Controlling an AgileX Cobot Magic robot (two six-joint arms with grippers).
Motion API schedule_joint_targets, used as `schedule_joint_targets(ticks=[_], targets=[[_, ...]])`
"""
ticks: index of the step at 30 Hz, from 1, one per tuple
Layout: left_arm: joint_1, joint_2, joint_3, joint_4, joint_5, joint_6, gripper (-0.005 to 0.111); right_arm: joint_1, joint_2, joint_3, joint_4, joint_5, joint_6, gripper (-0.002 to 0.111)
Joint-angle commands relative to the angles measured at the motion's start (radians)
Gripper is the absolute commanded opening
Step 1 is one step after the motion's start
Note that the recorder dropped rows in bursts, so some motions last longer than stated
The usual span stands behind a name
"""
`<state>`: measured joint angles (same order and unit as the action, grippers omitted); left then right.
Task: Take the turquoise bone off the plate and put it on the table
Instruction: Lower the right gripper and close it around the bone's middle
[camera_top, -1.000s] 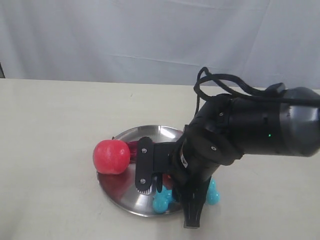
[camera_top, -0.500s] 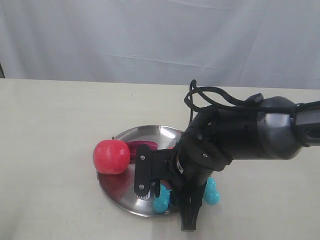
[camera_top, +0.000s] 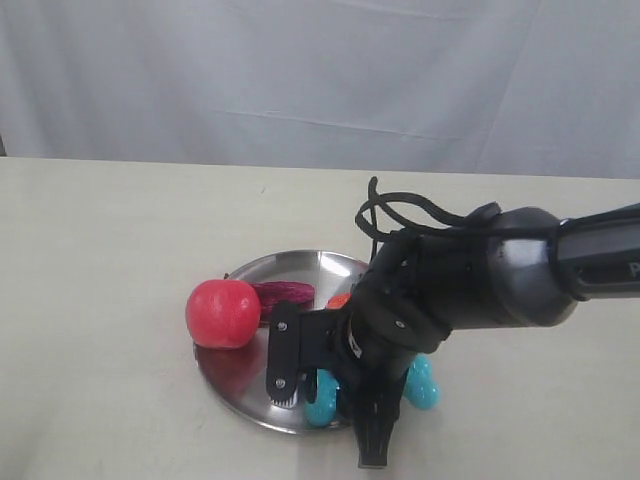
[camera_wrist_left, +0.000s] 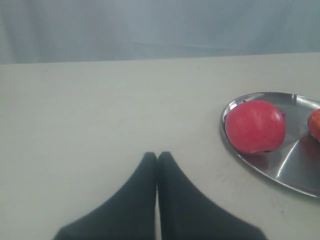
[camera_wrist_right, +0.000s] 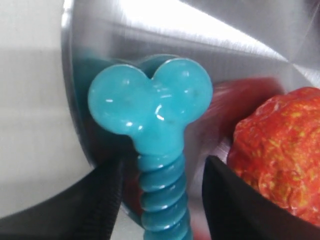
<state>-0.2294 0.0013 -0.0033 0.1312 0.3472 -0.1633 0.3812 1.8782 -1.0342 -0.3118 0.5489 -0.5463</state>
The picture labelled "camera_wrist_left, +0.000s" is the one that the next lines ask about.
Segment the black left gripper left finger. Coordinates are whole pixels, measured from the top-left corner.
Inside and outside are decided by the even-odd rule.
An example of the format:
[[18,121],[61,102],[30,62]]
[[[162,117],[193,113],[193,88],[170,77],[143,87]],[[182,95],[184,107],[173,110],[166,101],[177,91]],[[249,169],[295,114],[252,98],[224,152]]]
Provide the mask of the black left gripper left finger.
[[127,182],[101,206],[62,227],[56,240],[153,240],[157,157],[146,152]]

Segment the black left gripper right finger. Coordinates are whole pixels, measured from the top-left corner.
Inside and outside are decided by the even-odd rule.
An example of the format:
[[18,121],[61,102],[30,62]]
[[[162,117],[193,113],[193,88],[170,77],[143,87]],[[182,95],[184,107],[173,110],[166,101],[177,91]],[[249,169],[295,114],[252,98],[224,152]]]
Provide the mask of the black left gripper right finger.
[[164,240],[266,239],[258,227],[208,199],[187,178],[168,151],[158,157],[157,189]]

